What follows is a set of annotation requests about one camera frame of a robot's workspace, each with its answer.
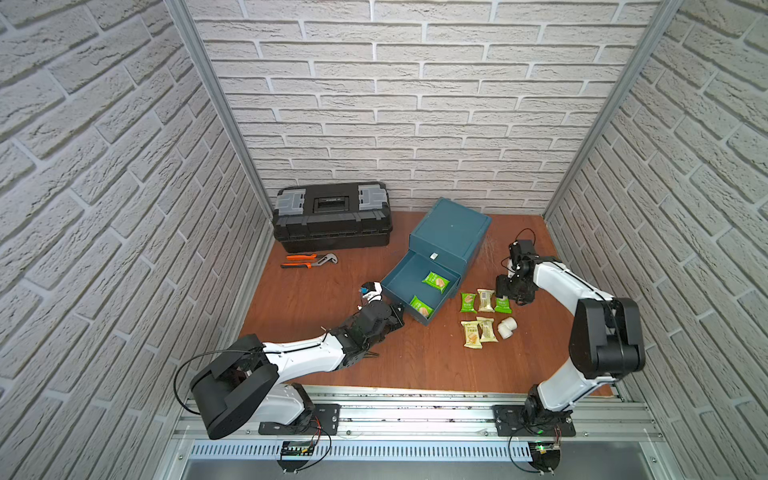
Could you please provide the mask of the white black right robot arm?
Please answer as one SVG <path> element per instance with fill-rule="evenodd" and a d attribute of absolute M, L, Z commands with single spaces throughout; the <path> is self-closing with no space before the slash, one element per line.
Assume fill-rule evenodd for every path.
<path fill-rule="evenodd" d="M 529 433 L 572 437 L 575 404 L 646 364 L 637 303 L 589 284 L 554 256 L 541 256 L 534 239 L 509 245 L 507 272 L 496 279 L 496 292 L 518 306 L 545 290 L 574 315 L 568 359 L 547 380 L 530 389 L 525 402 L 493 408 L 501 435 Z"/>

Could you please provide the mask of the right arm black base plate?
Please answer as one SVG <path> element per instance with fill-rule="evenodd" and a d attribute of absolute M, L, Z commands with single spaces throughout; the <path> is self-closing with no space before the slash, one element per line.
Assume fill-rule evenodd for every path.
<path fill-rule="evenodd" d="M 491 407 L 497 434 L 512 436 L 575 437 L 571 411 L 551 412 L 525 405 Z"/>

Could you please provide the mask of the teal drawer cabinet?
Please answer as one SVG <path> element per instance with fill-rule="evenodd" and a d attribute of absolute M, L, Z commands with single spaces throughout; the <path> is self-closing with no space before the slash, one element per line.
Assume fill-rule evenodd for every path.
<path fill-rule="evenodd" d="M 440 198 L 409 235 L 409 249 L 465 277 L 490 224 L 489 216 Z"/>

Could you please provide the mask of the teal pulled-out drawer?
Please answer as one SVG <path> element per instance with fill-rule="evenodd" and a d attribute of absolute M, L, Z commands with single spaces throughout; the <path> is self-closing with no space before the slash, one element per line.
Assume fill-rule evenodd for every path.
<path fill-rule="evenodd" d="M 403 304 L 404 309 L 422 325 L 428 325 L 448 299 L 453 298 L 465 278 L 468 265 L 453 256 L 439 255 L 435 260 L 419 252 L 409 250 L 403 259 L 381 281 L 384 295 L 393 303 Z M 422 280 L 435 272 L 450 281 L 443 293 L 423 283 Z M 429 318 L 421 316 L 409 305 L 417 296 L 433 309 Z"/>

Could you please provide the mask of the green cookie packet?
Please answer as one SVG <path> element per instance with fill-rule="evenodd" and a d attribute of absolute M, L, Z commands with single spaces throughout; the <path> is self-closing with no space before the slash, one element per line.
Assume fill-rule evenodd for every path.
<path fill-rule="evenodd" d="M 477 310 L 475 308 L 476 298 L 477 298 L 477 294 L 476 293 L 462 292 L 461 293 L 460 312 L 461 313 L 476 313 L 477 312 Z"/>
<path fill-rule="evenodd" d="M 413 307 L 421 316 L 429 318 L 433 313 L 433 309 L 427 305 L 424 301 L 420 300 L 417 296 L 414 296 L 409 305 Z"/>
<path fill-rule="evenodd" d="M 510 300 L 507 297 L 497 297 L 495 299 L 494 311 L 497 313 L 511 314 L 512 308 Z"/>
<path fill-rule="evenodd" d="M 450 281 L 446 279 L 445 277 L 435 273 L 430 272 L 423 280 L 423 283 L 427 284 L 428 286 L 438 290 L 440 293 L 443 293 L 445 289 L 450 285 Z"/>

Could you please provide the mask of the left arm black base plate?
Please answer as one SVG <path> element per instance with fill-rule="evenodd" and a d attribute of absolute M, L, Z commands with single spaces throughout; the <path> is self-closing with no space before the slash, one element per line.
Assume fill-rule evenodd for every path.
<path fill-rule="evenodd" d="M 258 428 L 260 435 L 309 435 L 318 430 L 334 436 L 338 431 L 340 404 L 314 404 L 311 411 L 304 410 L 289 424 L 276 422 L 261 422 Z"/>

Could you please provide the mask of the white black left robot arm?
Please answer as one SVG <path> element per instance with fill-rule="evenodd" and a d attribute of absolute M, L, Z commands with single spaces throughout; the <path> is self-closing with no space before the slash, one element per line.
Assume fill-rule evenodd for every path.
<path fill-rule="evenodd" d="M 231 435 L 250 420 L 301 433 L 315 405 L 296 380 L 343 370 L 370 356 L 387 334 L 404 326 L 403 312 L 401 305 L 372 300 L 315 338 L 264 343 L 254 334 L 246 335 L 216 350 L 216 357 L 193 377 L 193 412 L 211 440 Z"/>

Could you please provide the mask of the white pipe elbow fitting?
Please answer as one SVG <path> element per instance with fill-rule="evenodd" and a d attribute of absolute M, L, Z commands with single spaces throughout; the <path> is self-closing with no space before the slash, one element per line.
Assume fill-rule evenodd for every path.
<path fill-rule="evenodd" d="M 498 333 L 503 339 L 508 339 L 514 334 L 517 327 L 516 320 L 513 317 L 508 317 L 498 324 Z"/>

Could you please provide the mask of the yellow cookie packet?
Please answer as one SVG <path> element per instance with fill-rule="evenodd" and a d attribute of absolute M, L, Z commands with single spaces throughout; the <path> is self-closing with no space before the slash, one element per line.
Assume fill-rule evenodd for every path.
<path fill-rule="evenodd" d="M 498 341 L 494 331 L 494 320 L 492 318 L 477 317 L 476 321 L 478 322 L 481 343 Z"/>
<path fill-rule="evenodd" d="M 464 346 L 470 349 L 481 349 L 480 328 L 478 321 L 462 321 L 461 325 L 464 331 Z"/>
<path fill-rule="evenodd" d="M 492 299 L 495 294 L 494 290 L 491 289 L 478 289 L 478 301 L 479 306 L 477 308 L 478 312 L 493 312 L 494 308 L 492 305 Z"/>

